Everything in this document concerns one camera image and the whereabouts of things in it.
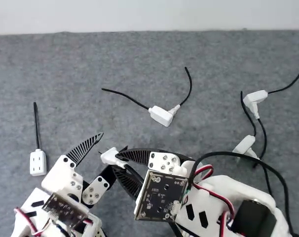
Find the circuit board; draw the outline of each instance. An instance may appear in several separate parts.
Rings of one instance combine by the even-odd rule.
[[[83,221],[87,215],[76,206],[67,202],[60,195],[53,193],[46,201],[42,209],[49,213],[52,218],[56,218],[65,225],[73,229],[77,224]]]
[[[188,178],[149,170],[136,220],[174,222],[181,207]]]

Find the white power socket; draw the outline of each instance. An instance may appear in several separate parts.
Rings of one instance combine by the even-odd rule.
[[[46,174],[46,156],[44,151],[36,149],[30,153],[30,174],[40,176]]]

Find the red wire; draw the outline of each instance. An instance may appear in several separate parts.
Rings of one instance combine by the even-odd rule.
[[[224,237],[224,230],[226,226],[226,218],[227,218],[227,212],[223,212],[221,216],[221,222],[220,222],[220,237]]]
[[[202,173],[202,172],[204,172],[204,171],[206,171],[208,169],[209,169],[208,173],[202,177],[202,180],[207,179],[207,178],[209,178],[213,174],[213,171],[214,171],[213,166],[210,165],[210,164],[205,165],[205,166],[199,168],[198,170],[196,170],[196,172],[194,173],[194,175],[197,176],[198,174],[200,174],[200,173]]]
[[[221,195],[219,195],[219,194],[217,194],[217,193],[215,193],[215,192],[213,192],[213,191],[211,191],[211,190],[208,190],[208,189],[206,189],[206,188],[203,188],[203,187],[201,187],[201,186],[198,185],[198,184],[195,184],[195,183],[194,183],[193,186],[194,186],[195,188],[197,188],[197,189],[203,189],[203,190],[209,192],[209,194],[210,194],[211,196],[213,196],[213,197],[215,197],[215,198],[218,198],[218,199],[222,200],[223,202],[225,202],[226,205],[228,206],[228,209],[229,209],[229,212],[230,212],[230,215],[231,215],[230,218],[231,218],[231,219],[234,219],[234,217],[235,217],[235,210],[234,210],[234,206],[233,206],[233,204],[230,202],[230,200],[228,200],[227,198],[225,198],[225,197],[223,197],[223,196],[221,196]]]
[[[33,224],[33,222],[31,221],[31,219],[29,218],[29,216],[27,216],[19,207],[16,207],[15,209],[14,209],[14,211],[16,211],[16,212],[18,212],[19,214],[21,214],[25,219],[26,219],[26,221],[28,222],[28,224],[29,224],[29,227],[30,227],[30,229],[32,229],[32,231],[35,233],[35,232],[37,232],[37,228],[36,228],[36,226]]]

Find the cable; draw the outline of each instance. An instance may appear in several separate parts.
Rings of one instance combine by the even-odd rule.
[[[101,89],[104,90],[104,91],[107,91],[107,92],[114,93],[114,94],[122,95],[122,96],[128,98],[129,100],[133,101],[135,104],[137,104],[137,105],[143,107],[143,108],[146,109],[146,110],[149,110],[149,107],[147,107],[147,106],[141,104],[141,103],[138,102],[137,100],[133,99],[132,97],[130,97],[130,96],[128,96],[128,95],[126,95],[126,94],[124,94],[124,93],[122,93],[122,92],[115,91],[115,90],[110,90],[110,89],[106,89],[106,88],[101,88]]]
[[[127,171],[129,171],[138,181],[141,185],[143,185],[144,179],[141,175],[138,174],[138,172],[135,171],[135,169],[133,169],[131,166],[129,166],[128,164],[126,164],[125,169]]]
[[[187,67],[185,67],[185,71],[186,71],[186,73],[188,75],[188,78],[189,78],[190,89],[189,89],[189,93],[188,93],[187,97],[179,104],[180,106],[183,105],[187,101],[187,99],[189,98],[189,96],[191,94],[191,91],[192,91],[192,79],[191,79],[191,75],[190,75],[189,70],[188,70]]]
[[[42,230],[40,230],[40,231],[38,231],[38,232],[35,232],[35,233],[33,233],[32,235],[33,236],[40,236],[40,234],[42,234],[48,227],[49,227],[49,225],[50,225],[50,220],[51,219],[48,219],[47,220],[47,222],[45,223],[45,225],[43,226],[43,228],[42,228]]]
[[[223,212],[223,214],[221,215],[219,237],[224,237],[226,222],[227,222],[227,211]]]
[[[250,160],[252,162],[256,162],[261,166],[264,166],[266,169],[268,169],[269,171],[271,171],[272,173],[274,173],[277,178],[280,180],[282,186],[283,186],[283,190],[284,190],[284,197],[285,197],[285,217],[286,220],[288,222],[289,225],[289,232],[290,234],[292,234],[293,237],[299,237],[298,234],[294,233],[293,230],[293,226],[291,223],[291,218],[290,218],[290,207],[289,207],[289,190],[288,190],[288,186],[286,181],[284,180],[284,178],[282,177],[282,175],[276,171],[274,168],[272,168],[270,165],[262,162],[259,159],[244,155],[244,154],[239,154],[239,153],[234,153],[234,152],[210,152],[210,153],[206,153],[204,154],[202,157],[200,157],[199,159],[197,159],[192,167],[189,179],[188,179],[188,187],[187,190],[190,190],[192,185],[193,185],[193,180],[194,180],[194,173],[195,170],[198,166],[198,164],[200,162],[202,162],[204,159],[209,158],[209,157],[214,157],[214,156],[232,156],[232,157],[241,157],[243,159],[247,159]]]
[[[293,84],[296,83],[298,79],[299,79],[299,74],[298,74],[297,77],[296,77],[296,78],[295,78],[289,85],[287,85],[286,87],[283,87],[282,89],[279,89],[279,90],[270,91],[270,92],[268,92],[268,94],[272,94],[272,93],[275,93],[275,92],[279,92],[279,91],[286,90],[286,89],[290,88],[291,86],[293,86]]]
[[[247,109],[246,109],[245,103],[244,103],[244,101],[243,101],[243,92],[242,92],[242,91],[240,92],[240,103],[241,103],[241,105],[242,105],[242,108],[243,108],[243,110],[244,110],[244,113],[246,114],[246,116],[247,116],[249,122],[252,124],[252,126],[253,126],[253,128],[254,128],[254,137],[256,137],[257,129],[256,129],[256,126],[255,126],[254,121],[252,120],[252,118],[250,117],[250,115],[249,115],[249,113],[248,113],[248,111],[247,111]]]
[[[244,110],[244,113],[246,114],[246,116],[247,116],[249,122],[252,124],[252,126],[253,126],[253,128],[254,128],[254,137],[256,137],[256,135],[257,135],[256,125],[255,125],[254,121],[252,120],[252,118],[250,117],[250,115],[249,115],[249,113],[248,113],[248,111],[247,111],[247,109],[246,109],[245,103],[244,103],[244,101],[243,101],[243,91],[240,92],[240,103],[241,103],[241,105],[242,105],[242,108],[243,108],[243,110]],[[264,154],[265,154],[266,148],[267,148],[267,133],[266,133],[266,130],[265,130],[265,128],[264,128],[264,126],[263,126],[261,120],[258,119],[258,121],[259,121],[259,123],[260,123],[261,126],[262,126],[262,131],[263,131],[263,135],[264,135],[263,151],[262,151],[262,154],[260,155],[260,158],[259,158],[259,159],[262,159],[263,156],[264,156]],[[273,197],[273,192],[272,192],[272,189],[271,189],[271,185],[270,185],[270,181],[269,181],[268,172],[267,172],[266,168],[264,168],[263,166],[262,166],[262,169],[263,169],[263,171],[264,171],[264,177],[265,177],[265,180],[266,180],[266,183],[267,183],[268,192],[269,192],[269,194]]]
[[[191,91],[192,91],[192,79],[191,79],[191,75],[190,75],[189,70],[188,70],[187,67],[185,67],[185,71],[186,71],[186,73],[187,73],[187,75],[188,75],[188,78],[189,78],[190,88],[189,88],[189,93],[188,93],[188,95],[186,96],[186,98],[179,104],[180,106],[183,105],[183,104],[187,101],[187,99],[188,99],[189,96],[191,95]],[[139,101],[133,99],[132,97],[128,96],[127,94],[124,94],[124,93],[122,93],[122,92],[115,91],[115,90],[106,89],[106,88],[101,88],[101,89],[102,89],[103,91],[107,91],[107,92],[111,92],[111,93],[114,93],[114,94],[122,95],[122,96],[128,98],[129,100],[133,101],[135,104],[137,104],[137,105],[143,107],[143,108],[146,109],[146,110],[149,110],[149,107],[147,107],[147,106],[141,104]]]
[[[39,142],[39,133],[38,133],[38,127],[37,127],[37,103],[33,102],[33,111],[35,116],[35,132],[36,132],[36,143],[37,143],[37,149],[40,149],[40,142]]]
[[[54,221],[52,221],[52,224],[55,225],[65,237],[71,237],[70,234],[66,230],[64,230],[63,227],[61,227],[59,224],[55,223]]]

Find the white plastic bracket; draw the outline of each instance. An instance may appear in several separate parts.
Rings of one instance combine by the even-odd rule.
[[[98,176],[82,193],[82,200],[87,205],[96,204],[109,187],[109,183],[102,177]]]

